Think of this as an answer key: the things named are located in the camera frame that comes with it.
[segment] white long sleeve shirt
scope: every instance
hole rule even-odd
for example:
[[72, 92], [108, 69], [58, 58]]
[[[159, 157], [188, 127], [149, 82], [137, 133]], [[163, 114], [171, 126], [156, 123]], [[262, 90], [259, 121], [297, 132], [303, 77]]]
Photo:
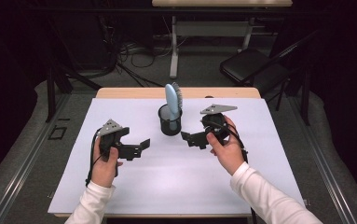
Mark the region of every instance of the white long sleeve shirt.
[[106, 204], [111, 199], [114, 190], [115, 186], [104, 188], [90, 181], [80, 198], [79, 205], [65, 223], [101, 223]]
[[322, 223], [295, 199], [271, 185], [246, 162], [232, 176], [230, 187], [266, 223]]
[[[244, 162], [230, 180], [231, 188], [267, 223], [322, 223], [295, 199], [271, 185]], [[65, 223], [101, 223], [115, 187], [103, 188], [90, 181], [80, 204]]]

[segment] gray chair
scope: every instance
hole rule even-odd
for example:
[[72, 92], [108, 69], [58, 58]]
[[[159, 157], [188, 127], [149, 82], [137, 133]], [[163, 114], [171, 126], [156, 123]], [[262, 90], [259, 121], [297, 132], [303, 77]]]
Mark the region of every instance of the gray chair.
[[237, 86], [257, 88], [262, 97], [281, 84], [280, 91], [268, 100], [269, 102], [279, 96], [276, 107], [276, 110], [279, 110], [285, 83], [301, 67], [294, 64], [294, 66], [287, 68], [281, 64], [281, 61], [289, 60], [289, 56], [294, 51], [307, 46], [317, 33], [318, 31], [315, 31], [307, 35], [271, 58], [257, 49], [245, 49], [221, 62], [219, 70], [223, 75], [233, 80]]

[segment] blue toothbrush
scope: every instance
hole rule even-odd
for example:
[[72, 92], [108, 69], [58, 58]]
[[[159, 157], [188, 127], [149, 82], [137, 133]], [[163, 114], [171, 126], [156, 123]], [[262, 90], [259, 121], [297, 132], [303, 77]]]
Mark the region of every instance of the blue toothbrush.
[[[182, 108], [181, 90], [179, 89], [178, 84], [176, 84], [175, 82], [173, 82], [172, 84], [167, 84], [165, 90], [167, 105], [170, 109], [170, 120], [178, 119], [180, 116], [180, 109]], [[170, 129], [176, 130], [177, 123], [170, 122]]]

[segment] desk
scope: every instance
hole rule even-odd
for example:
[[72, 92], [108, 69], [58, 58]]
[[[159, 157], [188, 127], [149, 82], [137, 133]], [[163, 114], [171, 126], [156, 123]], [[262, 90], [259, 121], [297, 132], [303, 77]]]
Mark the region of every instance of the desk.
[[[268, 107], [254, 88], [181, 88], [182, 130], [202, 132], [203, 108], [236, 105], [226, 115], [235, 120], [250, 164], [271, 183], [303, 204]], [[217, 98], [203, 98], [212, 95]], [[85, 190], [91, 138], [108, 119], [130, 134], [121, 141], [138, 144], [150, 138], [141, 158], [124, 161], [114, 180], [117, 189], [106, 217], [248, 217], [250, 206], [229, 186], [230, 175], [210, 154], [210, 147], [188, 147], [180, 134], [161, 133], [158, 108], [164, 88], [105, 88], [93, 99], [50, 204], [49, 213], [69, 216]]]
[[[153, 0], [154, 7], [290, 7], [291, 0]], [[172, 65], [170, 78], [177, 78], [177, 36], [244, 36], [242, 49], [247, 49], [254, 19], [249, 21], [177, 21], [172, 16]]]

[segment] cable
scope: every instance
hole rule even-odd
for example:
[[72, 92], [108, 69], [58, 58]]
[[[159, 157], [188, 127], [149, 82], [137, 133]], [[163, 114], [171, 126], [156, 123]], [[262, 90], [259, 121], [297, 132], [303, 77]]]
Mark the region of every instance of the cable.
[[239, 137], [239, 134], [237, 133], [236, 128], [233, 127], [232, 125], [228, 124], [229, 127], [232, 127], [232, 128], [234, 129], [234, 131], [236, 131], [236, 133], [234, 133], [233, 131], [231, 131], [228, 127], [223, 126], [223, 125], [218, 124], [218, 123], [215, 123], [215, 122], [212, 122], [212, 121], [202, 120], [201, 122], [202, 122], [203, 124], [208, 124], [208, 125], [210, 125], [210, 126], [212, 126], [212, 127], [217, 127], [217, 128], [220, 128], [220, 129], [223, 129], [223, 130], [229, 132], [231, 135], [233, 135], [233, 136], [239, 141], [240, 148], [241, 148], [242, 150], [245, 150], [245, 146], [244, 146], [244, 144], [241, 142], [240, 137]]
[[131, 71], [128, 67], [126, 67], [125, 65], [123, 65], [122, 63], [117, 63], [117, 66], [120, 67], [121, 69], [125, 70], [131, 77], [134, 78], [134, 80], [137, 81], [137, 83], [139, 85], [141, 85], [142, 87], [144, 86], [143, 84], [141, 84], [137, 78], [139, 78], [140, 80], [144, 81], [146, 83], [146, 85], [148, 85], [148, 83], [154, 84], [158, 87], [163, 87], [163, 85], [158, 84], [157, 82], [151, 81], [147, 78], [141, 77], [140, 75], [134, 73], [133, 71]]
[[89, 173], [88, 173], [88, 178], [85, 180], [86, 182], [86, 187], [88, 186], [88, 184], [90, 183], [91, 180], [91, 174], [93, 173], [93, 166], [96, 163], [96, 161], [98, 161], [100, 159], [100, 157], [102, 155], [99, 156], [99, 158], [97, 158], [96, 161], [93, 161], [93, 154], [94, 154], [94, 143], [96, 142], [96, 138], [97, 138], [97, 133], [100, 131], [100, 129], [98, 129], [96, 131], [96, 133], [93, 135], [93, 140], [91, 140], [91, 149], [90, 149], [90, 169], [89, 169]]
[[152, 61], [151, 61], [151, 63], [150, 63], [150, 64], [147, 64], [147, 65], [140, 66], [140, 65], [134, 64], [134, 61], [133, 61], [134, 55], [136, 55], [136, 54], [133, 53], [133, 54], [131, 55], [130, 62], [131, 62], [131, 64], [132, 64], [134, 67], [137, 67], [137, 68], [146, 68], [146, 67], [151, 66], [151, 65], [154, 63], [155, 58], [156, 58], [156, 56], [152, 53]]

